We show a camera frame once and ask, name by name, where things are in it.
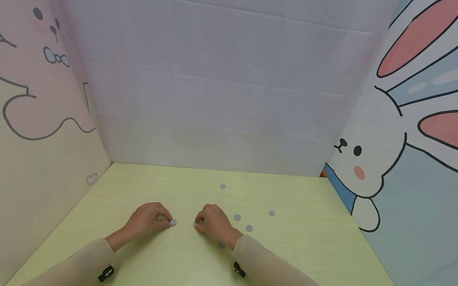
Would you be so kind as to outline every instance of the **fabric wall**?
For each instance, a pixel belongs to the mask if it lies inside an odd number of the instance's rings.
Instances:
[[[0,285],[110,165],[85,81],[61,1],[0,3]]]
[[[325,170],[397,286],[458,280],[458,1],[402,1]]]
[[[113,161],[317,176],[397,2],[65,5]]]

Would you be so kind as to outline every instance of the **black clip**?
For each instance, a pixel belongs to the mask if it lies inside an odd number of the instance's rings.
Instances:
[[[115,272],[114,272],[114,268],[113,266],[108,266],[107,268],[105,268],[105,270],[102,272],[102,275],[100,275],[98,277],[98,280],[100,282],[103,282],[105,281],[108,277],[110,277],[111,275],[113,275]]]
[[[242,276],[242,278],[245,278],[246,273],[240,268],[240,265],[237,263],[237,261],[234,262],[234,271]]]

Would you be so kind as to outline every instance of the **bunny nose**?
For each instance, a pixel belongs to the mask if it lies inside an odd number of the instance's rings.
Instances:
[[[340,138],[339,141],[340,141],[340,145],[342,145],[343,147],[347,147],[348,146],[347,141],[345,141],[344,138]]]
[[[342,148],[342,146],[346,147],[346,146],[348,146],[348,144],[347,144],[347,141],[345,141],[344,138],[340,138],[339,142],[340,142],[340,145],[339,146],[334,145],[334,148],[337,148],[339,150],[339,152],[342,153],[342,150],[340,148]]]

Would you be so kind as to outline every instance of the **cartoon wall panel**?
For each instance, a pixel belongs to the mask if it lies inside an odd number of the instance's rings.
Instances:
[[[458,279],[458,1],[402,1],[325,171],[396,285]]]
[[[0,285],[110,165],[60,1],[0,4]]]

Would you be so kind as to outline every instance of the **wood grain surface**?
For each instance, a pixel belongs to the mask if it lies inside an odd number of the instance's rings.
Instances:
[[[321,286],[393,285],[326,178],[122,163],[108,169],[7,285],[21,285],[155,201],[176,226],[122,248],[115,275],[102,285],[252,285],[234,273],[230,249],[193,228],[206,203],[218,204],[242,233],[252,225],[251,236]]]

